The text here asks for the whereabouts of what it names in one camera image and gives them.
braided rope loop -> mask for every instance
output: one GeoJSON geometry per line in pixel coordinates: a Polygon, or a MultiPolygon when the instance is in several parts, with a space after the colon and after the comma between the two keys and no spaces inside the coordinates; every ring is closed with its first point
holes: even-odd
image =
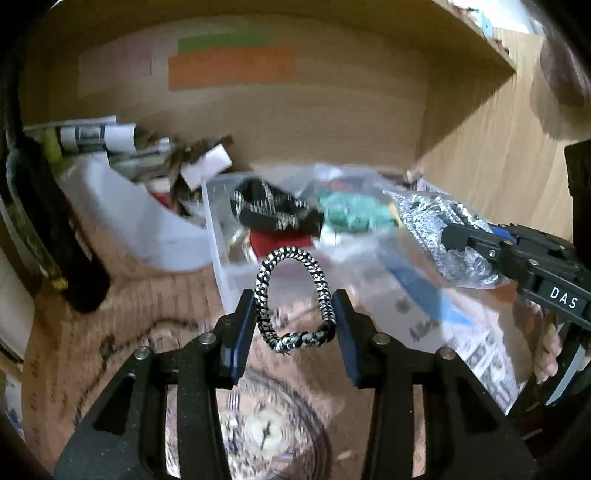
{"type": "Polygon", "coordinates": [[[255,286],[256,322],[267,345],[276,353],[287,353],[294,348],[320,346],[335,336],[335,310],[330,297],[329,285],[318,262],[307,251],[297,247],[281,247],[268,254],[256,276],[255,286]],[[305,266],[316,285],[322,324],[315,332],[291,332],[279,337],[269,318],[269,280],[277,264],[287,258],[305,266]]]}

orange label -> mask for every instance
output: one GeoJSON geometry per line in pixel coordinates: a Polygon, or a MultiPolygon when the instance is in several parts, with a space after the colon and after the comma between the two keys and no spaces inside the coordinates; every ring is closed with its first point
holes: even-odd
{"type": "Polygon", "coordinates": [[[282,83],[295,67],[293,51],[283,47],[192,51],[168,59],[168,89],[282,83]]]}

plastic bag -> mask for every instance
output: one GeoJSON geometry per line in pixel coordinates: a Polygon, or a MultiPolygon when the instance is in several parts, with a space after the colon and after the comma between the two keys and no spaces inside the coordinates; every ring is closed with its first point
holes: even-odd
{"type": "Polygon", "coordinates": [[[396,202],[402,223],[445,279],[466,288],[497,288],[504,282],[504,277],[474,249],[466,247],[463,252],[448,251],[441,242],[443,229],[451,223],[492,233],[488,223],[466,205],[440,193],[396,191],[389,194],[396,202]]]}

wooden panel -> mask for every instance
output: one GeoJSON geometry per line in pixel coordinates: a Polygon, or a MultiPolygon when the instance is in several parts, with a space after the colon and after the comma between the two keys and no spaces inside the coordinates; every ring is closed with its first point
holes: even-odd
{"type": "Polygon", "coordinates": [[[540,70],[541,37],[500,33],[517,73],[498,91],[493,71],[431,64],[420,164],[429,180],[490,220],[568,239],[564,147],[591,137],[591,118],[559,107],[540,70]]]}
{"type": "Polygon", "coordinates": [[[80,98],[77,53],[56,54],[43,73],[31,51],[21,85],[25,123],[115,113],[187,140],[232,134],[240,167],[324,161],[400,171],[416,162],[427,96],[427,63],[418,50],[288,17],[195,19],[142,35],[154,42],[152,76],[80,98]],[[177,54],[178,38],[245,23],[269,29],[274,44],[293,51],[293,79],[169,91],[168,58],[177,54]]]}
{"type": "Polygon", "coordinates": [[[46,16],[35,43],[49,55],[99,45],[155,24],[224,14],[312,18],[419,47],[469,53],[511,68],[506,54],[446,0],[67,0],[46,16]]]}

green object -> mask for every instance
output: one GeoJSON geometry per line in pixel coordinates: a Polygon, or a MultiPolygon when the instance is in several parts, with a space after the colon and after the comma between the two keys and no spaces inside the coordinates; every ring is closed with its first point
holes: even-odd
{"type": "Polygon", "coordinates": [[[228,33],[196,35],[178,39],[178,53],[189,53],[213,48],[268,47],[269,35],[265,28],[244,27],[228,33]]]}
{"type": "Polygon", "coordinates": [[[319,197],[324,222],[335,232],[367,232],[396,226],[386,205],[367,195],[326,192],[319,197]]]}

